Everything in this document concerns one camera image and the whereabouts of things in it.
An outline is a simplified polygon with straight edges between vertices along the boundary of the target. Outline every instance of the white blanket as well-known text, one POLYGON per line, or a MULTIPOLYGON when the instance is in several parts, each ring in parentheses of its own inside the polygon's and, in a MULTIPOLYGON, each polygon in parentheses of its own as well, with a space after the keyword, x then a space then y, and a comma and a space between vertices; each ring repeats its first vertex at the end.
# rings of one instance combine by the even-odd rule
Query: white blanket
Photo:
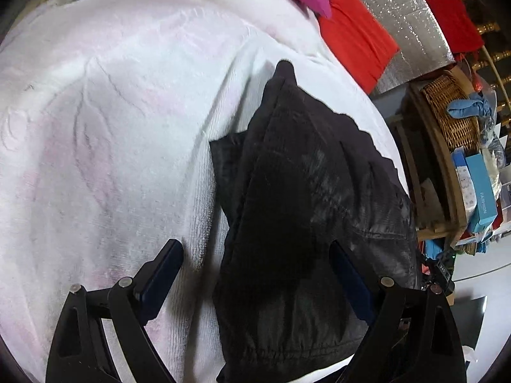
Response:
POLYGON ((406 185, 384 120, 291 0, 80 0, 41 8, 7 37, 0 334, 34 381, 70 285, 133 276, 168 238, 185 263, 146 328, 178 382, 215 381, 224 361, 210 296, 227 223, 208 143, 246 129, 282 58, 308 93, 371 134, 406 185), (270 6, 293 21, 281 28, 270 6))

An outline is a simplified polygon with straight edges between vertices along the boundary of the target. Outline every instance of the dark red cloth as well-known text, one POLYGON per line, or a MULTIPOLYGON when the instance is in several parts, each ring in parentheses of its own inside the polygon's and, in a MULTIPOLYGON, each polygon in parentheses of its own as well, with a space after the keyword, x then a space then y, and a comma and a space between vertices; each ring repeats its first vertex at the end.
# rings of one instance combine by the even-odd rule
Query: dark red cloth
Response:
POLYGON ((319 18, 321 35, 353 79, 370 93, 399 47, 360 0, 330 0, 330 7, 332 18, 319 18))
POLYGON ((426 0, 453 53, 479 50, 484 41, 461 0, 426 0))

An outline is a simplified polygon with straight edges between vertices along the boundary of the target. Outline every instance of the black garment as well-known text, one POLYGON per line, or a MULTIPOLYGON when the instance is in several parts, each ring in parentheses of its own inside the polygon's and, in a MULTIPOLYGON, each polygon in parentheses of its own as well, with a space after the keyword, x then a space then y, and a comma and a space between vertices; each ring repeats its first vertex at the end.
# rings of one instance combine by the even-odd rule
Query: black garment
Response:
POLYGON ((328 261, 349 243, 379 275, 418 284, 410 201, 392 161, 278 64, 242 134, 211 143, 229 222, 213 295, 227 383, 284 383, 353 354, 367 331, 328 261))

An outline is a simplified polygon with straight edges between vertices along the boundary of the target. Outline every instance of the wicker basket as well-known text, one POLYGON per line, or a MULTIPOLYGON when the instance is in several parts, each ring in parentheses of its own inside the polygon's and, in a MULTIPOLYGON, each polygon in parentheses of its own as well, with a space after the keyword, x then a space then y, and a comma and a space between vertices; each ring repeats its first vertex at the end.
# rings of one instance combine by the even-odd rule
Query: wicker basket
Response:
POLYGON ((439 123, 449 151, 465 147, 467 155, 479 152, 479 123, 475 116, 469 118, 452 118, 447 107, 456 99, 467 99, 459 87, 456 78, 444 74, 422 89, 433 115, 439 123))

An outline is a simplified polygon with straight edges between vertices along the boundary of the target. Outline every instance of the silver foil sheet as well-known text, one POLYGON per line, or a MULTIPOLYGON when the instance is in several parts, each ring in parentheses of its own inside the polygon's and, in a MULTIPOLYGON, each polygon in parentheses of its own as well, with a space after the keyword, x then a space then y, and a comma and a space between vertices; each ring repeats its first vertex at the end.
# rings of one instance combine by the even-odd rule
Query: silver foil sheet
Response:
POLYGON ((386 92, 454 62, 449 45, 426 0, 361 0, 398 43, 375 89, 386 92))

